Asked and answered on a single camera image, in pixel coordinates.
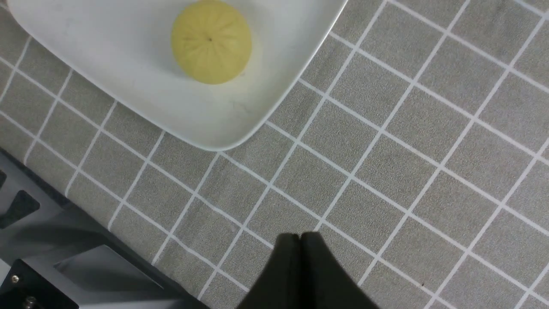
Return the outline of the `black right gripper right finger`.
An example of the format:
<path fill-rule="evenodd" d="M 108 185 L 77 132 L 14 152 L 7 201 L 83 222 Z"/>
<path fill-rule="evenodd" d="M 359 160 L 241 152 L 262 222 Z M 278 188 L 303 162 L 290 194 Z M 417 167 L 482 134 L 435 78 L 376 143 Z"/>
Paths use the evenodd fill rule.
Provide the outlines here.
<path fill-rule="evenodd" d="M 337 262 L 320 233 L 303 233 L 300 246 L 302 309 L 379 308 Z"/>

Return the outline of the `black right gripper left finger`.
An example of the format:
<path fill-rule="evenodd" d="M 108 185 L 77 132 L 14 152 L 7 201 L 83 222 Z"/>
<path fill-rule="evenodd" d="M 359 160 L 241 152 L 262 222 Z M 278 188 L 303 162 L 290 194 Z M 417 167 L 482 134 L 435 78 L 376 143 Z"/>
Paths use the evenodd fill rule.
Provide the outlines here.
<path fill-rule="evenodd" d="M 298 309 L 302 281 L 300 237 L 295 233 L 281 233 L 267 264 L 239 309 Z"/>

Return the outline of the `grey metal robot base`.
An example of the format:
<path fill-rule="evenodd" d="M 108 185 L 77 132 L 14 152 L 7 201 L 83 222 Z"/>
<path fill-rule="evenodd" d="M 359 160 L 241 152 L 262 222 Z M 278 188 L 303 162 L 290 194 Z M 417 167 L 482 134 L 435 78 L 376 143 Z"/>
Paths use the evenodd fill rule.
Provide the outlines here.
<path fill-rule="evenodd" d="M 205 309 L 1 151 L 3 309 Z"/>

